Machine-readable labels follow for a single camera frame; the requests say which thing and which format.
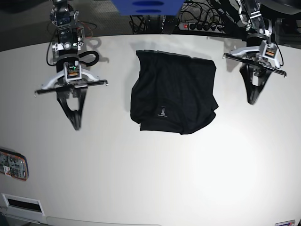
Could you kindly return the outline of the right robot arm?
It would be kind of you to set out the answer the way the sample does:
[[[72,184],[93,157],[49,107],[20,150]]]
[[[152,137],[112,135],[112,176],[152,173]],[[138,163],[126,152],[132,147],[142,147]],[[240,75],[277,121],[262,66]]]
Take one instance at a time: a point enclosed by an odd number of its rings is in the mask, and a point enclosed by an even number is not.
[[[52,51],[56,74],[34,92],[35,96],[56,93],[58,103],[75,130],[81,128],[88,87],[108,85],[107,80],[87,70],[99,61],[100,55],[93,50],[80,53],[86,36],[78,15],[68,1],[53,1],[50,20],[56,29],[48,50]]]

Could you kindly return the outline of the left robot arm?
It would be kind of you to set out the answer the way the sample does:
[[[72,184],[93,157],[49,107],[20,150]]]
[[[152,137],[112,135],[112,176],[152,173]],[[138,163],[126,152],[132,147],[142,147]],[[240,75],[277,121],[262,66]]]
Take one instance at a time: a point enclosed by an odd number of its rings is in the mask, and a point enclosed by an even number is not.
[[[272,23],[264,19],[257,0],[238,0],[238,14],[246,26],[246,47],[224,53],[226,59],[241,62],[239,69],[246,88],[247,101],[254,105],[272,73],[286,77],[282,53],[272,39]]]

